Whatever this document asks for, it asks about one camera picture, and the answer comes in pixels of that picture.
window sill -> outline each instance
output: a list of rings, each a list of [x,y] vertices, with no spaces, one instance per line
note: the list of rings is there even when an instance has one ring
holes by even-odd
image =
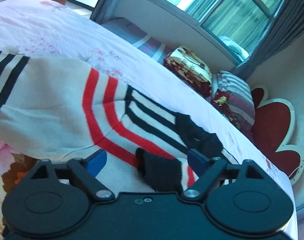
[[[198,22],[192,19],[188,14],[186,14],[181,9],[177,8],[176,6],[172,5],[166,0],[147,0],[156,6],[166,10],[173,16],[177,17],[187,25],[189,25],[192,29],[198,32],[201,36],[206,38],[210,43],[212,43],[218,50],[220,50],[235,66],[239,65],[241,61],[237,59],[232,52],[225,46],[223,42],[220,41],[219,38],[214,37],[208,31],[198,26]]]

red stripe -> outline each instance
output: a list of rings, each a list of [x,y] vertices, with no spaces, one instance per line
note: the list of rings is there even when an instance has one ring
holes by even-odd
[[[191,187],[194,182],[195,182],[195,178],[194,178],[193,170],[188,165],[188,187]]]
[[[118,85],[118,80],[112,77],[109,77],[108,85],[104,93],[103,105],[105,114],[107,116],[108,122],[111,127],[122,137],[132,141],[137,144],[141,148],[156,154],[158,156],[174,159],[174,157],[167,153],[165,150],[161,149],[159,146],[154,144],[153,142],[133,133],[129,129],[127,129],[122,122],[119,121],[116,115],[115,106],[114,106],[114,96],[116,93],[116,88]]]
[[[95,119],[92,110],[92,102],[98,80],[99,80],[99,72],[92,68],[85,85],[83,100],[82,100],[82,107],[90,130],[91,138],[95,145],[99,146],[102,149],[105,149],[107,152],[111,153],[112,155],[121,159],[122,161],[136,167],[137,166],[136,157],[132,153],[126,151],[119,145],[115,144],[111,140],[104,137],[98,125],[98,122]]]

striped blanket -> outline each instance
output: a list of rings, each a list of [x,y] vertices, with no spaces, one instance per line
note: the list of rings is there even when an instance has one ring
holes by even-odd
[[[172,51],[165,44],[152,38],[150,34],[147,34],[127,19],[111,20],[102,24],[102,26],[131,43],[160,64],[163,64],[165,57]]]

window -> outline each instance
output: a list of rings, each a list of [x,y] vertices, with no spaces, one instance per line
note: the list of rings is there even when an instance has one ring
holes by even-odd
[[[281,0],[150,0],[244,61]]]

striped pillow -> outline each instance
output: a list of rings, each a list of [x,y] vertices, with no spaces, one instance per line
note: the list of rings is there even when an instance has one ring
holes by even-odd
[[[251,129],[255,121],[255,109],[250,87],[244,80],[227,71],[218,72],[217,78],[218,89],[230,95],[228,106],[240,123],[241,132],[253,141]]]

